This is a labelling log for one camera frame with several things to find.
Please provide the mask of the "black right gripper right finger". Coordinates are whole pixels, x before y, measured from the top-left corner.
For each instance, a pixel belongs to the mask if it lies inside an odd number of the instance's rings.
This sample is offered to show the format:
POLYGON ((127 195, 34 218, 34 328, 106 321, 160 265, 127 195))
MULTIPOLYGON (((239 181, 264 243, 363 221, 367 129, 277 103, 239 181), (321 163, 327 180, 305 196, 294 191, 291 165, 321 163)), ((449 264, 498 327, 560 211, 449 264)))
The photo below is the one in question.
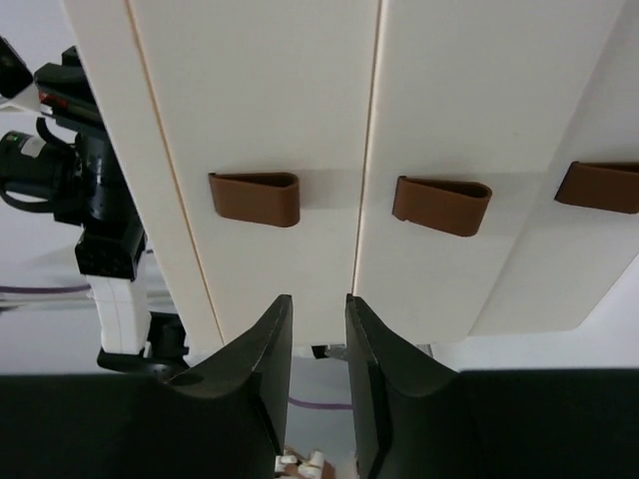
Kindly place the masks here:
POLYGON ((345 301, 363 478, 634 478, 634 369, 455 371, 345 301))

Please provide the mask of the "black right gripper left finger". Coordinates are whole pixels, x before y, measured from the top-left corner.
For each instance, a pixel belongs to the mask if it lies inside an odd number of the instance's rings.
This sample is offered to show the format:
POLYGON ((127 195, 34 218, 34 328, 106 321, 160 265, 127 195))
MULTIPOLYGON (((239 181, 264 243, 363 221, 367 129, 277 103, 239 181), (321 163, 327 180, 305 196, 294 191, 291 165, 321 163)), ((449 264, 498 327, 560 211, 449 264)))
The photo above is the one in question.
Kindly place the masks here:
POLYGON ((5 375, 5 478, 271 478, 285 446, 293 300, 169 380, 5 375))

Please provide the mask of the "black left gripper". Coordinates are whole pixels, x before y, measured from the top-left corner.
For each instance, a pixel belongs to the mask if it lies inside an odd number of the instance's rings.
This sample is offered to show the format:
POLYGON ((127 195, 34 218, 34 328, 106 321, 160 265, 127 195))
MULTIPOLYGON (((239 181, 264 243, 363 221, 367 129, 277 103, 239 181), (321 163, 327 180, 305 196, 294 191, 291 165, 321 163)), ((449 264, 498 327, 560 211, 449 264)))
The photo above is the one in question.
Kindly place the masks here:
POLYGON ((47 141, 74 156, 71 184, 63 194, 80 206, 55 219, 83 228, 75 246, 80 273, 136 278, 146 234, 77 48, 63 51, 59 64, 39 68, 35 83, 42 114, 75 133, 74 142, 67 144, 39 122, 38 131, 47 141))

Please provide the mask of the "brown top drawer handle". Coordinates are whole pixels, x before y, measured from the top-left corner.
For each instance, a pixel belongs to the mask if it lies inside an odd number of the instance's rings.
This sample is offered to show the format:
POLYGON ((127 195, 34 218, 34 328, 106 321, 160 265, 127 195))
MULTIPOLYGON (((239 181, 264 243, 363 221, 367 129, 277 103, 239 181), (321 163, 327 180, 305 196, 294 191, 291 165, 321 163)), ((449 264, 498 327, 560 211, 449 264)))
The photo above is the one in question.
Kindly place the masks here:
POLYGON ((292 173, 209 174, 217 214, 244 223, 291 228, 301 219, 300 180, 292 173))

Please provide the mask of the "brown drawer handle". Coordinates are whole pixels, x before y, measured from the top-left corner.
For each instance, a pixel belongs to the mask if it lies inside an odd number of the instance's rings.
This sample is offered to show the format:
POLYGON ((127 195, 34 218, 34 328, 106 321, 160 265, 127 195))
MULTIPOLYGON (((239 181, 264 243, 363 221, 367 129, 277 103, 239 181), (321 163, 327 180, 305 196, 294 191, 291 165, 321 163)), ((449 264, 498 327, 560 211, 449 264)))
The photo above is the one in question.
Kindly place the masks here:
POLYGON ((244 223, 291 228, 301 219, 300 180, 292 173, 209 174, 217 214, 244 223))
POLYGON ((568 206, 636 215, 638 163, 573 162, 554 200, 568 206))
POLYGON ((392 214, 402 222, 460 238, 475 236, 492 198, 482 183, 397 178, 392 214))

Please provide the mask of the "white drawer cabinet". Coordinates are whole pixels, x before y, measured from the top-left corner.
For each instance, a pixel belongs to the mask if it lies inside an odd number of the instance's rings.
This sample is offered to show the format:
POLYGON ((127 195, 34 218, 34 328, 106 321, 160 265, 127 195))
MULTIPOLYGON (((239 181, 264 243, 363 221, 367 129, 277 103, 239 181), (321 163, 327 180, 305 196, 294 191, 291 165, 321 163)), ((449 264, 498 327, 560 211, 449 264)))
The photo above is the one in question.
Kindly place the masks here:
POLYGON ((280 294, 299 344, 354 293, 417 343, 570 330, 637 253, 635 221, 555 203, 630 138, 634 1, 68 1, 66 15, 191 348, 280 294), (215 211, 209 174, 292 173, 291 228, 215 211), (460 238, 392 214, 397 178, 478 182, 460 238))

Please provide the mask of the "brown bottom drawer handle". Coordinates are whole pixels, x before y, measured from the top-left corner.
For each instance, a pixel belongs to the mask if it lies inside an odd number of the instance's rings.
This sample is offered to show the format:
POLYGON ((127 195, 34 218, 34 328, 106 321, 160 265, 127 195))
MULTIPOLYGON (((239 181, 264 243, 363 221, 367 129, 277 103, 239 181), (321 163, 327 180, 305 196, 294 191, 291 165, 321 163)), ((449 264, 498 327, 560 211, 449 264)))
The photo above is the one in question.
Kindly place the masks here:
POLYGON ((636 215, 638 163, 573 162, 554 200, 568 206, 636 215))

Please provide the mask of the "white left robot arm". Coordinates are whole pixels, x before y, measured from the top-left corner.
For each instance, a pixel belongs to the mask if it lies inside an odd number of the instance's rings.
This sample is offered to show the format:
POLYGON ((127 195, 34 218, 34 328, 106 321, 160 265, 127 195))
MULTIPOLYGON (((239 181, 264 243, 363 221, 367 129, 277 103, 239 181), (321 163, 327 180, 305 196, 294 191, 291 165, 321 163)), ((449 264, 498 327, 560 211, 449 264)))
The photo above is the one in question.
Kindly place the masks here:
POLYGON ((161 379, 185 371, 179 316, 149 309, 146 232, 76 48, 31 72, 3 39, 1 99, 37 115, 35 134, 1 139, 1 198, 81 227, 74 254, 98 310, 98 365, 161 379))

